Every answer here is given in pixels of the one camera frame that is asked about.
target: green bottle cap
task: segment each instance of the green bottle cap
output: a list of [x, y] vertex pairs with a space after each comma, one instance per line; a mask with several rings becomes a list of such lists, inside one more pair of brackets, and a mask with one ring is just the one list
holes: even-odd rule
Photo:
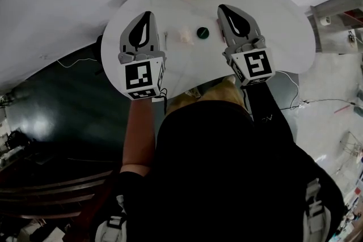
[[209, 36], [209, 31], [206, 27], [200, 27], [197, 30], [197, 36], [202, 39], [205, 40], [208, 36]]

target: dark floor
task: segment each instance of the dark floor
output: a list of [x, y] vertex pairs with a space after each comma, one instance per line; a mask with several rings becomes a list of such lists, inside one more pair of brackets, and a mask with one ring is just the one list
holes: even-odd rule
[[[69, 66], [83, 58], [95, 58], [90, 47], [60, 61]], [[68, 157], [120, 160], [130, 100], [111, 85], [105, 73], [95, 74], [101, 69], [95, 61], [80, 61], [68, 69], [55, 62], [30, 77], [13, 90], [15, 101], [6, 108], [11, 130], [19, 128], [30, 138], [49, 142]], [[297, 75], [291, 76], [298, 82]], [[277, 73], [268, 84], [280, 108], [290, 106], [296, 88], [288, 77]], [[158, 131], [163, 102], [154, 103], [154, 114]], [[296, 137], [294, 112], [284, 114]]]

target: person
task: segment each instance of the person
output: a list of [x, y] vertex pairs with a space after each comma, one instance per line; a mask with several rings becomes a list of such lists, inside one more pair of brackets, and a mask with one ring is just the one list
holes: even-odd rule
[[[176, 97], [156, 145], [151, 99], [131, 102], [119, 182], [103, 210], [106, 219], [126, 213], [127, 241], [332, 237], [344, 212], [339, 188], [294, 143], [267, 84], [247, 88], [252, 119], [234, 82]], [[307, 216], [327, 212], [326, 227], [310, 227]], [[322, 240], [309, 240], [315, 231]]]

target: white small object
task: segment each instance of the white small object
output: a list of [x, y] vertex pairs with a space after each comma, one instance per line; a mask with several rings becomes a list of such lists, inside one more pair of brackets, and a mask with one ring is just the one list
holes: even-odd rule
[[194, 45], [194, 42], [192, 40], [192, 35], [187, 26], [183, 27], [180, 31], [180, 41], [182, 43], [186, 43], [188, 45]]
[[121, 93], [131, 100], [160, 95], [165, 72], [162, 57], [119, 65]]
[[229, 64], [242, 86], [266, 82], [275, 75], [271, 49], [254, 49], [231, 55]]
[[328, 26], [329, 24], [331, 24], [330, 16], [320, 18], [320, 23], [322, 24], [322, 26]]

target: white table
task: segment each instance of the white table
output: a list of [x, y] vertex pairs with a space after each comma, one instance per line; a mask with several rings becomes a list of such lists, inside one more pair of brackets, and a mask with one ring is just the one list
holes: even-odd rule
[[[272, 48], [275, 69], [302, 73], [315, 56], [313, 30], [304, 13], [291, 0], [128, 0], [108, 23], [102, 40], [102, 63], [110, 82], [120, 91], [117, 55], [120, 35], [140, 13], [155, 14], [160, 50], [166, 53], [166, 71], [162, 87], [168, 98], [213, 79], [233, 74], [222, 52], [226, 44], [217, 24], [220, 4], [239, 7], [257, 21]], [[179, 30], [187, 26], [194, 45], [180, 42]], [[196, 36], [199, 27], [207, 27], [210, 36], [201, 40]], [[168, 32], [167, 46], [164, 32]]]

